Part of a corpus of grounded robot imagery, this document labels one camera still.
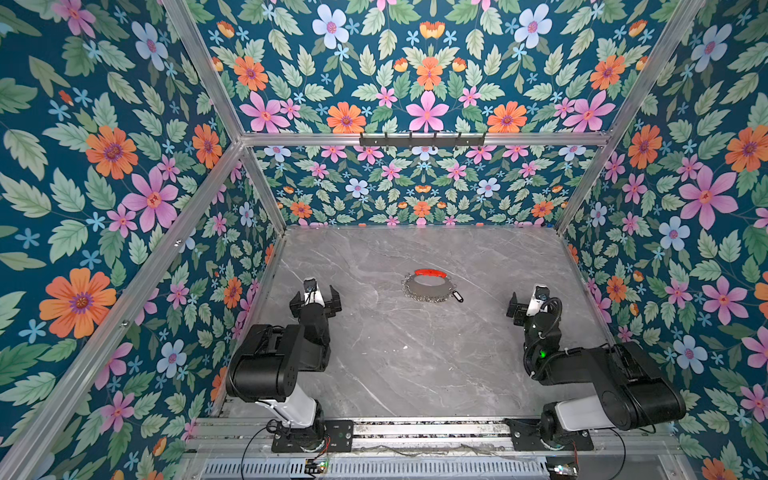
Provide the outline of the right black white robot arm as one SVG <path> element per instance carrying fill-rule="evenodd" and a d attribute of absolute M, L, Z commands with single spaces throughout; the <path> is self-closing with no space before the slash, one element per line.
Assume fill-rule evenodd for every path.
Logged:
<path fill-rule="evenodd" d="M 509 419 L 517 448 L 577 449 L 589 443 L 592 430 L 629 431 L 683 419 L 680 390 L 639 345 L 562 348 L 562 311 L 562 301 L 543 286 L 526 303 L 510 299 L 506 316 L 524 332 L 523 368 L 543 386 L 589 384 L 594 393 L 550 402 L 533 423 Z"/>

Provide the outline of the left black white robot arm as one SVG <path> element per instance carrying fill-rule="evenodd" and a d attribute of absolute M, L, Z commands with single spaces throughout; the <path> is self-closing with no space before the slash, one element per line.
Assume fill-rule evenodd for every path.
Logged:
<path fill-rule="evenodd" d="M 228 396 L 265 407 L 266 430 L 304 451 L 326 447 L 320 402 L 298 385 L 302 372 L 322 373 L 331 356 L 329 319 L 342 311 L 337 289 L 325 297 L 309 278 L 289 302 L 294 324 L 255 324 L 236 349 L 225 377 Z"/>

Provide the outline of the red handled key ring organizer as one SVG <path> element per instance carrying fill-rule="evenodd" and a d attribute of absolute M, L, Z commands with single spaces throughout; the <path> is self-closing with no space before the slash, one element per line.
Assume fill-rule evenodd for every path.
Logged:
<path fill-rule="evenodd" d="M 430 268 L 416 269 L 407 274 L 402 285 L 406 296 L 429 303 L 444 302 L 456 290 L 447 273 Z"/>

